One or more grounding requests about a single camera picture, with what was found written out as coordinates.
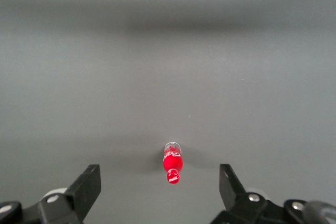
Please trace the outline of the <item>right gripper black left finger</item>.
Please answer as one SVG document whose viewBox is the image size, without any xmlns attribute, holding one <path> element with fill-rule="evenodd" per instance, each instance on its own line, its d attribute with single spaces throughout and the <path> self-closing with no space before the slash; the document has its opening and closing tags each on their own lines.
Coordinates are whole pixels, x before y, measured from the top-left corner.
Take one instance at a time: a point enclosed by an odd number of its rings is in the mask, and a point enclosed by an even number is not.
<svg viewBox="0 0 336 224">
<path fill-rule="evenodd" d="M 69 187 L 49 191 L 28 208 L 1 202 L 1 223 L 84 223 L 100 192 L 100 166 L 91 164 Z"/>
</svg>

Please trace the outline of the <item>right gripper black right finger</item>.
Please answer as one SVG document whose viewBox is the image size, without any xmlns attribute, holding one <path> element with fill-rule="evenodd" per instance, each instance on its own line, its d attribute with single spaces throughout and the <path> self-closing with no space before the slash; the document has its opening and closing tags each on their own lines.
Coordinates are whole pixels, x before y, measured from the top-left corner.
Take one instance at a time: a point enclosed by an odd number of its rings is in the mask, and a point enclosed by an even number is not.
<svg viewBox="0 0 336 224">
<path fill-rule="evenodd" d="M 225 209 L 212 223 L 335 223 L 335 206 L 329 203 L 288 199 L 281 207 L 246 191 L 229 164 L 219 166 L 219 192 Z"/>
</svg>

